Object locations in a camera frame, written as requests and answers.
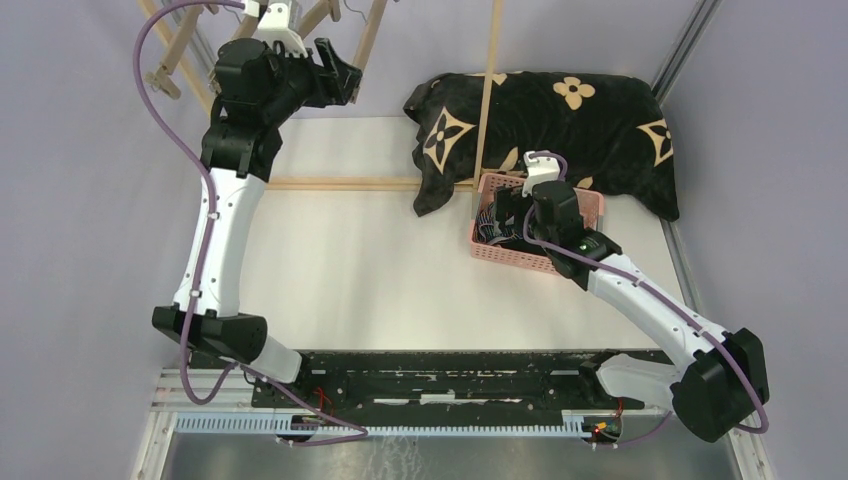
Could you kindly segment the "navy striped boxer shorts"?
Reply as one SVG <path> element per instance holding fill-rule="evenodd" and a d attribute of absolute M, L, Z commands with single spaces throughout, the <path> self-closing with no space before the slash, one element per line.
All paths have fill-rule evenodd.
<path fill-rule="evenodd" d="M 497 229 L 493 214 L 493 202 L 478 212 L 472 231 L 472 240 L 486 246 L 515 251 L 526 251 L 530 247 L 522 232 L 500 232 Z"/>

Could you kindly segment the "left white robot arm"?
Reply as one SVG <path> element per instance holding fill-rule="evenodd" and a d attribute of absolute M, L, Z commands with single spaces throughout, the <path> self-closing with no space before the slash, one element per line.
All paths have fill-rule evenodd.
<path fill-rule="evenodd" d="M 277 381 L 291 406 L 307 404 L 314 379 L 303 356 L 268 331 L 264 317 L 240 310 L 240 279 L 249 229 L 283 145 L 280 127 L 303 107 L 348 104 L 361 69 L 343 60 L 327 38 L 303 56 L 281 42 L 230 41 L 219 50 L 216 96 L 201 142 L 201 211 L 186 275 L 171 305 L 152 314 L 153 327 L 187 348 L 246 365 Z"/>

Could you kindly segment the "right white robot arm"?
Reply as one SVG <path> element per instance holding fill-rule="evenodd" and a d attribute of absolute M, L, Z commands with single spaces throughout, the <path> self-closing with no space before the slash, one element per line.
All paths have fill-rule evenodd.
<path fill-rule="evenodd" d="M 609 356 L 583 374 L 581 400 L 603 407 L 615 397 L 659 407 L 699 439 L 733 429 L 764 434 L 770 399 L 764 346 L 747 328 L 731 332 L 674 299 L 622 247 L 584 223 L 578 193 L 563 181 L 500 187 L 492 201 L 497 232 L 544 254 L 554 272 L 606 302 L 652 339 L 666 364 Z"/>

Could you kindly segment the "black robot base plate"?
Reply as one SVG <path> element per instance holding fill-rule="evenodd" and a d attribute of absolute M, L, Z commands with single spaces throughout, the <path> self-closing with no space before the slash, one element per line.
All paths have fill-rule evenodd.
<path fill-rule="evenodd" d="M 308 351 L 290 390 L 319 415 L 295 414 L 274 436 L 305 445 L 362 431 L 559 432 L 566 411 L 642 410 L 602 391 L 595 368 L 611 352 Z"/>

